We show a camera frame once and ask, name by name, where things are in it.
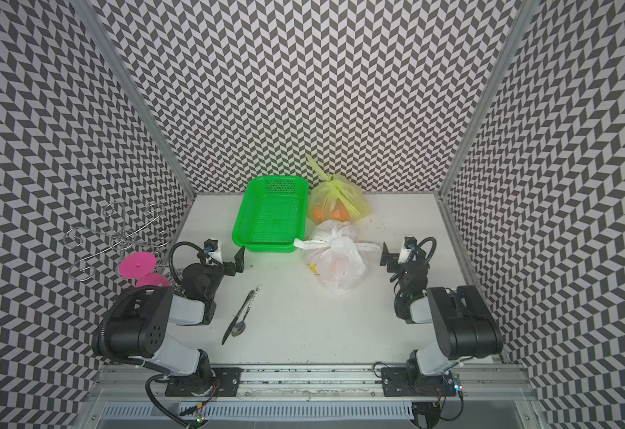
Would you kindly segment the white printed plastic bag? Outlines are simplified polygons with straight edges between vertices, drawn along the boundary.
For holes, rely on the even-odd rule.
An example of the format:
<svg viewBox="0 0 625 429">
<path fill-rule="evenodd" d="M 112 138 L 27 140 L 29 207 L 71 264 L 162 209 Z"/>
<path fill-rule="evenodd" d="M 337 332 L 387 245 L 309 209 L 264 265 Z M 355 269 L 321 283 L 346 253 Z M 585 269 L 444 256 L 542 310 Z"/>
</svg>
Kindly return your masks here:
<svg viewBox="0 0 625 429">
<path fill-rule="evenodd" d="M 352 223 L 330 219 L 317 225 L 308 240 L 295 239 L 294 246 L 303 251 L 305 264 L 323 289 L 343 297 L 359 286 L 371 258 L 380 253 L 378 244 L 357 239 Z"/>
</svg>

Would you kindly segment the yellow-green plastic bag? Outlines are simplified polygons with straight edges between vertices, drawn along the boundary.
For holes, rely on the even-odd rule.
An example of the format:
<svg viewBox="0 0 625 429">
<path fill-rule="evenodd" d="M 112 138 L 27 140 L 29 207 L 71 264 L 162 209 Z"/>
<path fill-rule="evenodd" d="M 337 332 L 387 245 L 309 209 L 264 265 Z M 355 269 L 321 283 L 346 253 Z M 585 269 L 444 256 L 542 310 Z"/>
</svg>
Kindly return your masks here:
<svg viewBox="0 0 625 429">
<path fill-rule="evenodd" d="M 321 178 L 312 189 L 307 207 L 307 217 L 314 223 L 327 220 L 357 222 L 373 211 L 362 189 L 338 174 L 325 173 L 309 155 L 306 161 Z"/>
</svg>

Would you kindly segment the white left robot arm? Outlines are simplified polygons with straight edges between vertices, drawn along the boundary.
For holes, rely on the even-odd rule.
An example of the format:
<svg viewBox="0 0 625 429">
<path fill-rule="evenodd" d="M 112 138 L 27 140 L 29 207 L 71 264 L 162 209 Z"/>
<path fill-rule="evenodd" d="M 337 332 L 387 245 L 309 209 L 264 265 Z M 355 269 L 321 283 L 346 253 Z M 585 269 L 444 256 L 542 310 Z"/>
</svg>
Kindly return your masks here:
<svg viewBox="0 0 625 429">
<path fill-rule="evenodd" d="M 137 252 L 119 266 L 122 277 L 136 282 L 123 291 L 103 316 L 94 333 L 94 354 L 112 362 L 142 366 L 160 375 L 168 397 L 234 397 L 241 368 L 215 369 L 206 351 L 192 348 L 169 334 L 170 325 L 207 326 L 216 310 L 215 295 L 226 276 L 245 269 L 245 249 L 233 261 L 219 258 L 216 240 L 202 247 L 187 245 L 198 261 L 182 273 L 171 268 L 171 280 L 182 287 L 176 293 L 171 280 L 156 273 L 157 258 Z"/>
</svg>

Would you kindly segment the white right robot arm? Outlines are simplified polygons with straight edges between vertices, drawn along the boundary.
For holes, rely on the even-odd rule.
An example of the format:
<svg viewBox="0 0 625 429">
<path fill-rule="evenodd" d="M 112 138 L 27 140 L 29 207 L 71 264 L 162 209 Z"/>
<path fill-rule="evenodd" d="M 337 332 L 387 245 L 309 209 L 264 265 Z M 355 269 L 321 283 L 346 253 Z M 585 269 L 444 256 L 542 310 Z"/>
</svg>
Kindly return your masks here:
<svg viewBox="0 0 625 429">
<path fill-rule="evenodd" d="M 428 285 L 436 248 L 434 237 L 406 237 L 398 253 L 382 246 L 380 265 L 392 274 L 396 317 L 409 325 L 428 325 L 434 332 L 432 344 L 413 350 L 405 366 L 380 370 L 386 397 L 461 396 L 463 388 L 451 370 L 502 352 L 503 335 L 476 287 Z"/>
</svg>

